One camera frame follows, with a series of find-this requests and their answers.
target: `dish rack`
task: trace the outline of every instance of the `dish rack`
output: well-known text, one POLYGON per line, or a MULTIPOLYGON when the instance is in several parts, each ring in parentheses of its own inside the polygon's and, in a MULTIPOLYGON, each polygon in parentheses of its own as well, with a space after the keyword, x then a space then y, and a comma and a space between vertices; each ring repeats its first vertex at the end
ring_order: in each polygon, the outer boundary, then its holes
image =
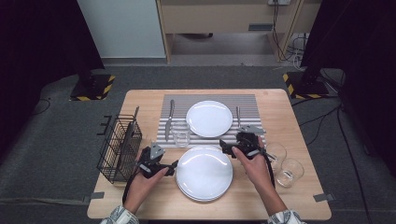
POLYGON ((110 183, 128 181, 141 141, 136 114, 117 115, 109 124, 97 168, 110 183))

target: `glass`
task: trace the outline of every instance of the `glass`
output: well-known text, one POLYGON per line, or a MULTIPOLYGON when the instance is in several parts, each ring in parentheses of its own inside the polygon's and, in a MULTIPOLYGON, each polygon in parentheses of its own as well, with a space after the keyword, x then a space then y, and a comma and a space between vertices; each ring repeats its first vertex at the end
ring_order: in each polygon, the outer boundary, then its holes
POLYGON ((269 155, 274 157, 273 159, 271 157, 268 157, 268 159, 271 162, 274 174, 276 174, 277 172, 279 172, 282 161, 285 160, 288 153, 286 149, 279 143, 268 144, 266 150, 269 155))
POLYGON ((171 132, 177 147, 186 147, 190 143, 190 125, 187 121, 176 121, 172 123, 171 132))
POLYGON ((281 170, 276 174, 276 182, 289 188, 304 175, 304 167, 295 159, 282 161, 281 170))

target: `black backdrop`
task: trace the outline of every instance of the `black backdrop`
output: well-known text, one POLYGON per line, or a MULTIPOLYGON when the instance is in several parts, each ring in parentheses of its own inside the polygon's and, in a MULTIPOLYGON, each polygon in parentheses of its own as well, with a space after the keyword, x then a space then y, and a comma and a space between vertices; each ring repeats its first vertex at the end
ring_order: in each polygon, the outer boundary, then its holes
POLYGON ((0 0, 0 57, 1 159, 45 85, 104 68, 76 0, 0 0))
POLYGON ((344 70, 346 112, 367 152, 396 176, 395 36, 396 1, 323 0, 302 66, 344 70))

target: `white ceramic plate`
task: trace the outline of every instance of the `white ceramic plate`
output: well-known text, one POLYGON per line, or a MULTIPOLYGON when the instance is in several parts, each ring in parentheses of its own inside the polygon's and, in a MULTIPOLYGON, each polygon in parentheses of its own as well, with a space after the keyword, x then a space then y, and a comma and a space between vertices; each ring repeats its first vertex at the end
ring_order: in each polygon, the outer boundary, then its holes
POLYGON ((176 180, 188 197, 208 202, 220 197, 230 187, 233 167, 218 148, 193 147, 178 161, 176 180))
POLYGON ((217 137, 231 128, 233 114, 222 103, 202 101, 189 109, 186 121, 194 133, 202 137, 217 137))

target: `patterned sleeve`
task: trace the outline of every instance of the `patterned sleeve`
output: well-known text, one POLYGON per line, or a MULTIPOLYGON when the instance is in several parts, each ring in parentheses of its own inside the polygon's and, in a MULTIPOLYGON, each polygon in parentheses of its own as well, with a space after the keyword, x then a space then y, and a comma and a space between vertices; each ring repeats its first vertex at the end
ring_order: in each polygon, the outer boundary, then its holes
POLYGON ((306 224, 294 210, 285 210, 270 216, 268 224, 306 224))
POLYGON ((113 210, 110 217, 104 218, 100 224, 139 224, 139 220, 120 205, 113 210))

